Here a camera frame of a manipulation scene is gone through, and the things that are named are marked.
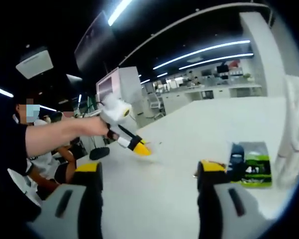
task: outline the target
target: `fluorescent light strip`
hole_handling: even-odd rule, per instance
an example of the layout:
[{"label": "fluorescent light strip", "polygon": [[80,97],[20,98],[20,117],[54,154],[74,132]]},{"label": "fluorescent light strip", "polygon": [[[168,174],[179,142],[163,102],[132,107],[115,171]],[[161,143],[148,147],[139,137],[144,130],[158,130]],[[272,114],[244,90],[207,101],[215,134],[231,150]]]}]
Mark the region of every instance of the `fluorescent light strip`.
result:
[{"label": "fluorescent light strip", "polygon": [[185,57],[187,57],[187,56],[195,55],[195,54],[200,53],[200,52],[203,52],[203,51],[208,51],[208,50],[211,50],[211,49],[216,49],[216,48],[224,47],[224,46],[231,46],[231,45],[237,45],[237,44],[246,44],[246,43],[250,43],[250,40],[234,41],[234,42],[229,42],[229,43],[224,43],[224,44],[220,44],[220,45],[216,45],[216,46],[207,47],[207,48],[205,48],[205,49],[201,49],[201,50],[198,50],[198,51],[194,51],[194,52],[192,52],[192,53],[189,53],[189,54],[186,54],[186,55],[177,57],[177,58],[175,58],[175,59],[173,59],[173,60],[167,61],[167,62],[165,62],[164,64],[161,64],[161,65],[159,65],[159,66],[154,67],[153,70],[156,70],[156,69],[158,69],[159,67],[165,66],[165,65],[167,65],[167,64],[169,64],[169,63],[171,63],[171,62],[180,60],[180,59],[185,58]]},{"label": "fluorescent light strip", "polygon": [[164,74],[161,74],[161,75],[157,76],[157,78],[158,78],[158,77],[161,77],[161,76],[165,76],[165,75],[167,75],[167,72],[164,73]]},{"label": "fluorescent light strip", "polygon": [[132,0],[122,0],[121,3],[114,10],[114,13],[109,18],[109,25],[112,26],[115,20],[121,15],[126,7],[131,3]]},{"label": "fluorescent light strip", "polygon": [[148,79],[148,80],[146,80],[146,81],[143,81],[143,82],[141,82],[141,84],[144,84],[144,83],[146,83],[146,82],[149,82],[150,81],[150,79]]},{"label": "fluorescent light strip", "polygon": [[51,109],[51,108],[49,108],[49,107],[45,107],[45,106],[42,106],[42,105],[40,105],[40,108],[43,108],[43,109],[46,109],[46,110],[50,110],[50,111],[54,111],[54,112],[56,112],[55,109]]},{"label": "fluorescent light strip", "polygon": [[204,63],[208,63],[208,62],[212,62],[212,61],[218,61],[218,60],[224,60],[224,59],[236,58],[236,57],[243,57],[243,56],[253,56],[253,55],[254,55],[253,53],[246,53],[246,54],[238,54],[238,55],[233,55],[233,56],[219,57],[219,58],[211,59],[208,61],[202,61],[202,62],[198,62],[198,63],[192,64],[192,65],[184,66],[184,67],[179,68],[179,70],[182,70],[182,69],[185,69],[188,67],[192,67],[192,66],[197,66],[200,64],[204,64]]},{"label": "fluorescent light strip", "polygon": [[11,94],[11,93],[9,93],[9,92],[7,92],[7,91],[4,91],[4,90],[2,90],[2,89],[0,89],[0,93],[3,94],[3,95],[5,95],[5,96],[8,96],[8,97],[10,97],[10,98],[13,98],[13,94]]}]

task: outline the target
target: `black ceiling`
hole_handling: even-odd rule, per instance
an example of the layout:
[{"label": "black ceiling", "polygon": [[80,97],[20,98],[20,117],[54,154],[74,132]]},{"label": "black ceiling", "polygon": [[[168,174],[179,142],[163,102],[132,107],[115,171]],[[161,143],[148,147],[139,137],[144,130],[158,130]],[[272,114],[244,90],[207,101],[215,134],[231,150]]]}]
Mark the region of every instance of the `black ceiling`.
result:
[{"label": "black ceiling", "polygon": [[[86,81],[83,90],[73,89],[65,74],[82,76],[75,58],[83,34],[103,10],[109,17],[121,0],[81,0],[10,3],[0,1],[0,88],[16,94],[35,96],[39,104],[60,110],[57,102],[71,99],[82,91],[95,90],[95,83],[129,55],[151,34],[196,9],[229,3],[227,0],[133,0],[112,25],[116,43],[113,53],[97,64],[94,81]],[[133,54],[123,66],[137,66],[145,76],[157,75],[152,68],[174,57],[205,46],[240,39],[238,12],[259,10],[265,18],[269,11],[261,7],[239,7],[210,12],[192,18],[154,38]],[[26,52],[48,47],[54,69],[26,80],[15,65]]]}]

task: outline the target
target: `chair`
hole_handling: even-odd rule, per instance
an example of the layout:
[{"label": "chair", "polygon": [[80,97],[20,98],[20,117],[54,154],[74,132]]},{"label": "chair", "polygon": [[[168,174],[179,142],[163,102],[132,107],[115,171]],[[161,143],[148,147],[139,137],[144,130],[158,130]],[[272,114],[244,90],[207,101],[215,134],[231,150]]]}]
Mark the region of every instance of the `chair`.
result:
[{"label": "chair", "polygon": [[155,93],[151,93],[151,94],[148,94],[148,98],[149,98],[149,107],[151,109],[159,110],[159,113],[153,117],[154,120],[159,116],[162,116],[162,117],[165,116],[163,104],[160,102],[157,95]]}]

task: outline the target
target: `person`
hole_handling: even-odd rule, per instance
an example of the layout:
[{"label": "person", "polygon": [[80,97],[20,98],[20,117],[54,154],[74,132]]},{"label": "person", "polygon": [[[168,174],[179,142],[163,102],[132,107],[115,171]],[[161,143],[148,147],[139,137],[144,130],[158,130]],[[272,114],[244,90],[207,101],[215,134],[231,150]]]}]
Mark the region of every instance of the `person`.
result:
[{"label": "person", "polygon": [[[15,118],[21,124],[27,125],[46,125],[46,121],[35,119],[34,122],[27,118],[27,107],[32,104],[22,104],[21,100],[16,100],[15,103]],[[41,199],[46,199],[58,186],[62,183],[70,183],[76,169],[76,159],[73,154],[67,150],[65,146],[58,147],[57,152],[67,161],[60,163],[56,160],[51,152],[43,155],[28,158],[28,163],[31,164],[27,171],[28,177],[31,179],[31,187],[37,191]]]},{"label": "person", "polygon": [[32,126],[16,124],[0,98],[0,237],[27,230],[24,222],[37,217],[40,209],[29,202],[11,179],[8,168],[26,176],[27,158],[58,148],[76,137],[107,135],[109,129],[100,117],[65,120]]}]

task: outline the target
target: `office room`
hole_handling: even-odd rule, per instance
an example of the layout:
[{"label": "office room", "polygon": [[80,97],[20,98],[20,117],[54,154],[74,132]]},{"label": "office room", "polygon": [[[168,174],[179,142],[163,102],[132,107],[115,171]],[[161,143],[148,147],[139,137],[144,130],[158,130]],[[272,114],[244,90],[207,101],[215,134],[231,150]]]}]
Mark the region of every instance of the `office room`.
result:
[{"label": "office room", "polygon": [[275,233],[299,188],[299,45],[277,8],[104,0],[49,3],[33,17],[42,32],[18,18],[21,34],[0,42],[0,120],[96,124],[28,154],[24,174],[5,165],[15,187],[5,190],[32,211],[25,233]]}]

